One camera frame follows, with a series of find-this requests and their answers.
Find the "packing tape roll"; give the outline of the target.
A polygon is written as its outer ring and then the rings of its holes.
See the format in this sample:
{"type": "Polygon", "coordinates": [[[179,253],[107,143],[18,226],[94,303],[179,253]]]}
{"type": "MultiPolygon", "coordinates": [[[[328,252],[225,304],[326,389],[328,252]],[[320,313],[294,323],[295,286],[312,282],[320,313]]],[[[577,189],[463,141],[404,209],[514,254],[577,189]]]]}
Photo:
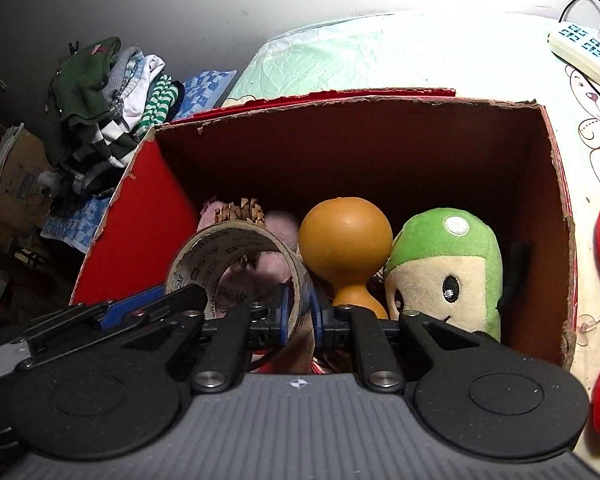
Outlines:
{"type": "Polygon", "coordinates": [[[189,284],[201,286],[208,294],[204,316],[214,318],[216,290],[224,271],[243,255],[254,252],[279,252],[288,264],[290,278],[278,285],[290,286],[290,336],[286,344],[293,346],[312,327],[310,302],[314,287],[298,252],[292,252],[264,226],[234,220],[199,231],[175,256],[166,277],[166,292],[189,284]]]}

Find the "brown pine cone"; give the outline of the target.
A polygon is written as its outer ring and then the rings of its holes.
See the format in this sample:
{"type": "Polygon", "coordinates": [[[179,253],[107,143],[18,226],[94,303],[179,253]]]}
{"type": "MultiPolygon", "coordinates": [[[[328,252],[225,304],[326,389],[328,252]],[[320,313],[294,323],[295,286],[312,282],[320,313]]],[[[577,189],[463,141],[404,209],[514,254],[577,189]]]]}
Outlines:
{"type": "Polygon", "coordinates": [[[256,226],[265,226],[265,214],[255,198],[242,198],[238,204],[222,203],[215,209],[214,222],[245,221],[256,226]]]}

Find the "pink plush toy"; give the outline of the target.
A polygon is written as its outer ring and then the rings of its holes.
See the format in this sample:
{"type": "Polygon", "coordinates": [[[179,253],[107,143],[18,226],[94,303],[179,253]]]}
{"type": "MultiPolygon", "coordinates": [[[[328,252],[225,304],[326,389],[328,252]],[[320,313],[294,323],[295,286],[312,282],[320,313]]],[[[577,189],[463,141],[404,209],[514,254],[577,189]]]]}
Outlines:
{"type": "MultiPolygon", "coordinates": [[[[286,211],[265,212],[255,198],[243,198],[239,210],[246,208],[254,222],[278,237],[292,252],[298,252],[298,222],[286,211]]],[[[254,252],[243,255],[227,268],[215,295],[214,318],[222,318],[232,307],[268,296],[280,283],[290,278],[285,258],[279,252],[254,252]]]]}

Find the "green plush doll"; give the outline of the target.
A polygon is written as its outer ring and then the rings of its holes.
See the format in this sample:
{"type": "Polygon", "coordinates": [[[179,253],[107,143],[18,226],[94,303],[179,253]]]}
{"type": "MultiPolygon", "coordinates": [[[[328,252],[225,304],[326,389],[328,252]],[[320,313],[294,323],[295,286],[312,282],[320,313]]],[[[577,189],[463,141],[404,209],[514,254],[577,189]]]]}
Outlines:
{"type": "Polygon", "coordinates": [[[404,223],[385,264],[389,318],[407,310],[501,338],[503,263],[490,226],[467,211],[434,208],[404,223]]]}

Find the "orange gourd toy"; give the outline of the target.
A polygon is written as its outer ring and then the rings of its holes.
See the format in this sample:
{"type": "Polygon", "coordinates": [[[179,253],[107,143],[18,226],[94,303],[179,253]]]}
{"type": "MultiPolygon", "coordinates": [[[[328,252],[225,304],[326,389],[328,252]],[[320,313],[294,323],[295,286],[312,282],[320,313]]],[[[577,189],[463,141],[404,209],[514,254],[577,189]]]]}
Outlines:
{"type": "Polygon", "coordinates": [[[359,197],[324,200],[306,214],[299,230],[301,257],[332,286],[332,304],[364,307],[382,320],[389,315],[367,283],[386,263],[392,241],[387,217],[359,197]]]}

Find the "cardboard carton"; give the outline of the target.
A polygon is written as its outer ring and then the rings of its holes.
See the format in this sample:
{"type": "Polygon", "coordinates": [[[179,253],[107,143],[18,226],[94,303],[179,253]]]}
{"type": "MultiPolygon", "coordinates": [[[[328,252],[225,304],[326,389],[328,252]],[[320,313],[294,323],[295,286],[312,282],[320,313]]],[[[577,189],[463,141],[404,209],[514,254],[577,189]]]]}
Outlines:
{"type": "Polygon", "coordinates": [[[23,124],[9,128],[0,142],[1,222],[21,231],[43,225],[52,201],[38,182],[46,170],[43,142],[23,124]]]}

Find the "red cardboard box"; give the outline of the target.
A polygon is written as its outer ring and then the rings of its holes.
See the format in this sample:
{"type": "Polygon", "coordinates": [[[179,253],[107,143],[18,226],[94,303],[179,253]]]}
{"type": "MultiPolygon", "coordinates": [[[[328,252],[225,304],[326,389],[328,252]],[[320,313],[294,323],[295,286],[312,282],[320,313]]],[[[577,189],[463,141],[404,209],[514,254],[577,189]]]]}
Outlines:
{"type": "Polygon", "coordinates": [[[436,207],[486,222],[514,286],[505,343],[571,364],[576,240],[547,111],[448,90],[320,92],[152,130],[110,200],[71,299],[94,304],[162,284],[208,200],[253,197],[302,217],[347,196],[374,203],[395,228],[436,207]]]}

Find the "pile of folded clothes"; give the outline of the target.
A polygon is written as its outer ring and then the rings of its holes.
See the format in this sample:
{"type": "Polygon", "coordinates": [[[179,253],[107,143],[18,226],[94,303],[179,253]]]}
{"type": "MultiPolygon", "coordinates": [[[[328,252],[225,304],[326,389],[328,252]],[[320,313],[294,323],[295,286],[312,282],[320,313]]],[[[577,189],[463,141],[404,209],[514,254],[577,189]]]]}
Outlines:
{"type": "Polygon", "coordinates": [[[72,48],[56,68],[42,138],[65,208],[112,193],[149,130],[178,114],[184,86],[165,68],[117,36],[72,48]]]}

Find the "green bear pillow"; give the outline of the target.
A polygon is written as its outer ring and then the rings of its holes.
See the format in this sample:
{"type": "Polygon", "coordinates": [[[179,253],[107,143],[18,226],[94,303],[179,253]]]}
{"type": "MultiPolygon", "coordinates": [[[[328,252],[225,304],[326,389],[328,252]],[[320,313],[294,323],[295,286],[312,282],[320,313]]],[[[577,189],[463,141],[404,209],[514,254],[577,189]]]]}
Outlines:
{"type": "Polygon", "coordinates": [[[432,207],[472,212],[505,258],[505,341],[592,385],[600,336],[580,348],[576,326],[600,299],[593,191],[579,113],[546,43],[552,25],[449,18],[434,35],[370,15],[268,40],[225,101],[215,194],[295,211],[362,196],[395,228],[432,207]]]}

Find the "white power strip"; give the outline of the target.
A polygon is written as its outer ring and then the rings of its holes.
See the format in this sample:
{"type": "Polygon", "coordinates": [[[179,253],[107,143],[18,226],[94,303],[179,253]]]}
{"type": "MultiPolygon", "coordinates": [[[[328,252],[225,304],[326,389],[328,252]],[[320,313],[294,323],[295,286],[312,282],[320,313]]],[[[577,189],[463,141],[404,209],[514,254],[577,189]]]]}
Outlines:
{"type": "Polygon", "coordinates": [[[550,50],[600,85],[600,40],[576,24],[561,22],[548,34],[550,50]]]}

